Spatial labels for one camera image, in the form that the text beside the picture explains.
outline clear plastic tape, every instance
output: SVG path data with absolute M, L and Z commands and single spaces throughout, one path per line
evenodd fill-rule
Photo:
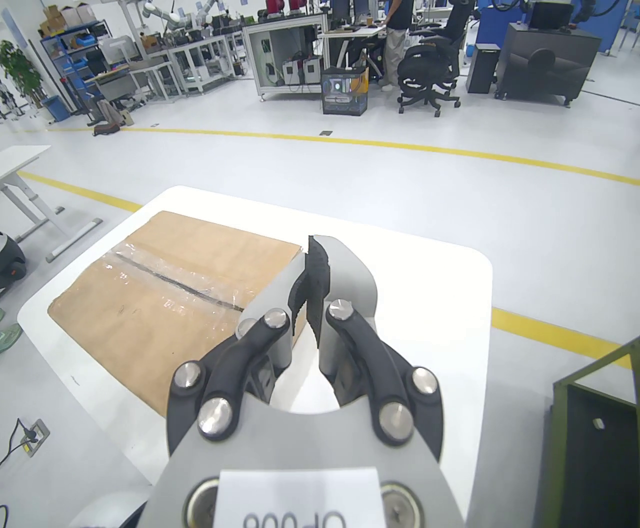
M 189 320 L 203 320 L 210 330 L 230 333 L 253 291 L 228 278 L 213 278 L 174 266 L 150 252 L 121 243 L 100 258 L 100 264 L 118 287 L 131 284 L 144 306 L 170 310 Z
M 242 311 L 255 293 L 228 277 L 211 277 L 181 268 L 162 258 L 142 250 L 133 244 L 122 242 L 105 255 L 112 255 L 122 262 L 137 267 L 162 282 L 173 284 L 188 294 L 207 302 L 217 303 L 231 310 Z

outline black shirt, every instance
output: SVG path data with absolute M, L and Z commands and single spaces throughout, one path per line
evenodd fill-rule
M 391 15 L 391 19 L 387 24 L 390 29 L 409 29 L 411 18 L 413 16 L 413 0 L 402 0 L 400 7 Z

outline silver screw head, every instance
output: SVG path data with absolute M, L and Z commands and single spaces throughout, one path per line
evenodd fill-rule
M 244 337 L 244 335 L 251 329 L 251 327 L 255 324 L 255 319 L 252 317 L 247 317 L 246 319 L 243 319 L 242 321 L 240 321 L 240 323 L 238 324 L 238 327 L 236 328 L 236 337 L 238 339 L 240 339 L 241 337 Z
M 346 321 L 353 315 L 353 306 L 349 301 L 336 299 L 329 305 L 329 315 L 338 321 Z
M 414 369 L 411 379 L 421 394 L 433 394 L 438 390 L 438 380 L 429 369 L 424 367 Z
M 397 483 L 383 484 L 380 488 L 387 528 L 420 528 L 420 506 L 413 494 Z
M 233 417 L 231 404 L 224 398 L 207 400 L 198 412 L 198 427 L 205 436 L 217 436 L 224 433 Z
M 383 405 L 378 418 L 385 434 L 397 442 L 405 442 L 413 434 L 411 411 L 397 401 Z
M 175 370 L 173 382 L 180 388 L 193 387 L 200 378 L 200 373 L 200 366 L 194 361 L 189 361 Z
M 218 479 L 203 482 L 187 500 L 185 517 L 189 528 L 210 528 L 216 512 Z
M 264 322 L 269 328 L 282 328 L 287 322 L 287 313 L 281 308 L 272 308 L 264 314 Z

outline potted plant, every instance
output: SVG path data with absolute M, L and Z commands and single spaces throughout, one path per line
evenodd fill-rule
M 28 97 L 36 107 L 42 108 L 40 101 L 46 97 L 40 84 L 42 78 L 31 61 L 8 40 L 0 43 L 0 66 L 5 78 L 11 76 L 13 83 L 23 97 Z

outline white tabletop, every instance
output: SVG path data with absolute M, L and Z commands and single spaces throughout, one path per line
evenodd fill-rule
M 159 211 L 228 225 L 299 244 L 309 234 L 340 239 L 371 270 L 378 287 L 376 326 L 413 365 L 432 369 L 442 388 L 445 432 L 440 466 L 467 517 L 484 412 L 492 268 L 470 248 L 378 227 L 251 202 L 187 187 L 166 190 L 129 216 L 43 286 L 18 314 L 33 344 L 85 410 L 150 482 L 167 460 L 164 419 L 129 392 L 47 314 L 49 305 L 114 245 Z M 308 325 L 272 404 L 294 412 L 337 407 L 317 370 Z
M 360 28 L 356 31 L 339 31 L 338 33 L 320 33 L 318 38 L 366 38 L 368 36 L 377 35 L 380 31 L 385 29 L 384 26 L 378 26 L 376 28 Z
M 0 152 L 0 180 L 37 159 L 51 145 L 14 145 Z

